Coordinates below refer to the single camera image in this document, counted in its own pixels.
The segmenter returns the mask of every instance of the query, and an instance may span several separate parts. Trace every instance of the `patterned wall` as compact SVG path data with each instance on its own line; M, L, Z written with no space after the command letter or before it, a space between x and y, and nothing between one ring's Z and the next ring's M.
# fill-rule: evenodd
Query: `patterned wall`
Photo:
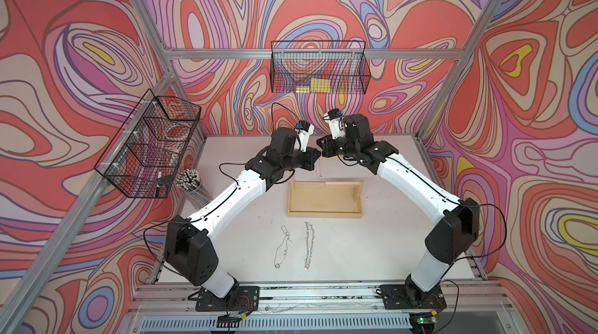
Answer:
M507 213L482 260L534 333L598 333L598 0L505 0L426 139L447 189ZM479 255L504 237L484 211Z
M166 46L269 48L276 39L362 38L370 48L460 48L486 0L146 0ZM269 60L174 65L209 134L269 134L281 101L323 133L324 111L361 112L379 133L412 133L451 62L372 60L366 96L273 95ZM275 110L284 125L287 111Z
M160 76L128 0L0 0L0 303ZM140 229L177 202L107 189L21 333L113 332L154 264Z

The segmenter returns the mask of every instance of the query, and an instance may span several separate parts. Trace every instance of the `table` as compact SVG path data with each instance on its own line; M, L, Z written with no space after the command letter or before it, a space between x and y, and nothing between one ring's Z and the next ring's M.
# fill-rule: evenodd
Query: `table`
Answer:
M396 147L421 173L429 177L412 136L376 136ZM316 146L316 137L310 146ZM246 162L270 143L270 137L212 136L206 140L197 170L214 197L231 179L218 170L223 162ZM237 177L243 166L223 166ZM338 158L319 158L312 172L297 169L296 181L363 180L363 218L288 218L289 184L274 185L253 201L213 241L220 265L240 282L384 281L404 280L426 251L424 239L433 226L401 191L362 166L347 167ZM196 209L185 203L184 218ZM306 225L313 224L315 240L311 265L306 258ZM274 267L276 248L290 233L288 251L280 268ZM466 260L447 272L446 278L474 278ZM158 283L187 282L162 269Z

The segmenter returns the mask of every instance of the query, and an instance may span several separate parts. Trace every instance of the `silver chain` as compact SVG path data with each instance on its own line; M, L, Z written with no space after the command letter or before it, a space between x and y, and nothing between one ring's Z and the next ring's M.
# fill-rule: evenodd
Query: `silver chain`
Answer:
M282 243L280 243L280 246L278 246L276 248L276 253L274 254L274 267L276 269L280 268L280 264L282 264L283 261L285 261L285 259L287 258L287 250L289 248L287 241L293 243L293 241L291 241L291 239L289 238L291 236L291 234L289 233L289 231L287 230L286 226L281 226L280 229L282 230L282 232L285 234L285 238L282 240ZM282 260L280 260L280 263L276 262L277 257L278 256L278 250L282 247L285 246L285 249L283 250L283 255L282 255Z
M305 227L307 228L307 235L305 237L305 247L306 247L306 255L305 255L305 269L309 269L309 265L311 263L311 255L313 254L313 240L316 237L316 233L313 231L313 225L309 222L305 221ZM311 230L311 245L309 241L309 231Z

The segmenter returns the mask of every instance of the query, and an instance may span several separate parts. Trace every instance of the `black wire basket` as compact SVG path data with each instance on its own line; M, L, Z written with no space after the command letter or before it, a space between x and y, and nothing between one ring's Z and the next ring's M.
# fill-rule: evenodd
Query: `black wire basket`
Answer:
M370 66L362 40L277 40L271 43L272 92L365 94Z
M135 109L145 108L143 114L122 148L112 161L100 163L113 138L96 170L128 198L167 198L199 123L201 107L177 97L153 94L145 101L146 107L141 107L142 100Z

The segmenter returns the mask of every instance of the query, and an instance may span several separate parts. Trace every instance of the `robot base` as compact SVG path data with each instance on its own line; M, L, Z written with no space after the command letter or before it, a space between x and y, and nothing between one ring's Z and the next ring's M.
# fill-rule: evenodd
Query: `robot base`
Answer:
M224 301L214 294L210 293L202 287L201 290L189 296L189 300L196 300L195 310L197 312L223 312L223 311L238 311L248 312L258 310L259 304L259 287L258 286L239 286L239 295L237 299L228 305L224 306Z
M384 301L385 309L435 309L442 311L447 308L446 301L440 286L434 287L430 291L430 295L422 301L422 303L414 307L407 302L407 295L405 294L405 285L381 285L377 290L378 294Z

